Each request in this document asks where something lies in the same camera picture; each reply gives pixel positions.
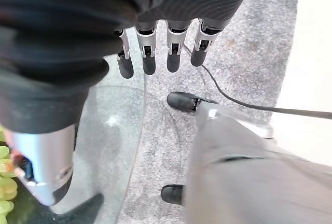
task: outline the green grape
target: green grape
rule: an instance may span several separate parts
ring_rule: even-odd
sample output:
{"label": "green grape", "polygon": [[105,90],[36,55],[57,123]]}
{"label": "green grape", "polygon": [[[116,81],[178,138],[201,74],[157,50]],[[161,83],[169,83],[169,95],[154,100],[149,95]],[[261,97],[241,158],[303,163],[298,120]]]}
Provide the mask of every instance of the green grape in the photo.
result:
{"label": "green grape", "polygon": [[9,148],[7,146],[0,146],[0,159],[6,158],[9,155]]}
{"label": "green grape", "polygon": [[0,188],[5,194],[17,191],[17,183],[11,178],[0,178]]}
{"label": "green grape", "polygon": [[15,175],[14,173],[12,172],[0,172],[0,175],[2,177],[8,177],[8,178],[14,178],[14,177],[17,177],[17,175]]}
{"label": "green grape", "polygon": [[11,204],[7,201],[0,201],[0,215],[4,215],[11,211]]}
{"label": "green grape", "polygon": [[7,193],[7,194],[5,194],[5,196],[2,198],[2,200],[4,200],[4,201],[9,201],[9,200],[14,199],[16,196],[17,196],[17,190],[15,190],[15,191],[12,192],[12,193]]}
{"label": "green grape", "polygon": [[10,204],[10,208],[9,208],[9,211],[8,211],[8,212],[11,212],[11,211],[13,211],[15,205],[14,205],[13,202],[9,202],[9,204]]}
{"label": "green grape", "polygon": [[0,224],[8,224],[6,216],[0,215]]}
{"label": "green grape", "polygon": [[14,164],[12,160],[3,158],[0,160],[0,172],[10,173],[14,171]]}

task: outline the black shoe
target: black shoe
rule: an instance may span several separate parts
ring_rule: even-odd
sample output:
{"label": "black shoe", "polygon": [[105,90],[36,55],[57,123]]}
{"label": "black shoe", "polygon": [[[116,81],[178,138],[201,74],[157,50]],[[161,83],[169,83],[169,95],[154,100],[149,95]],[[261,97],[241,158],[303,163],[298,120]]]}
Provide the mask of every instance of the black shoe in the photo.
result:
{"label": "black shoe", "polygon": [[167,103],[169,106],[188,113],[196,111],[196,107],[201,101],[218,104],[216,101],[204,99],[191,93],[171,92],[167,96]]}
{"label": "black shoe", "polygon": [[160,196],[167,203],[182,205],[183,189],[182,184],[166,185],[161,189]]}

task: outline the glass tabletop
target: glass tabletop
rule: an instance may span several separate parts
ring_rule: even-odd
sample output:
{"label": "glass tabletop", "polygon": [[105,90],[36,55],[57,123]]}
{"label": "glass tabletop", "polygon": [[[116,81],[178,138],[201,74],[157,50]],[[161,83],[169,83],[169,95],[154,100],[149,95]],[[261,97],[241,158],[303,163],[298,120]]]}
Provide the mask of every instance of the glass tabletop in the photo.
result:
{"label": "glass tabletop", "polygon": [[114,55],[107,76],[90,89],[79,125],[74,174],[64,199],[48,208],[18,182],[9,224],[116,223],[139,142],[145,102],[142,58],[134,29],[127,30],[134,76],[121,77]]}

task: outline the robotic hand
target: robotic hand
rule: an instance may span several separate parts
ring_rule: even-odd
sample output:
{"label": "robotic hand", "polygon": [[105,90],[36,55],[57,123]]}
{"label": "robotic hand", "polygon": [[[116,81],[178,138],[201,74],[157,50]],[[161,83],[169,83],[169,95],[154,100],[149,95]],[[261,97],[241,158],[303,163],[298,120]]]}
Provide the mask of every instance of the robotic hand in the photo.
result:
{"label": "robotic hand", "polygon": [[191,63],[200,66],[243,0],[0,0],[0,123],[15,173],[44,205],[58,203],[73,174],[73,152],[89,88],[117,53],[133,67],[125,28],[135,26],[144,72],[155,72],[156,25],[167,20],[167,68],[179,68],[192,19]]}

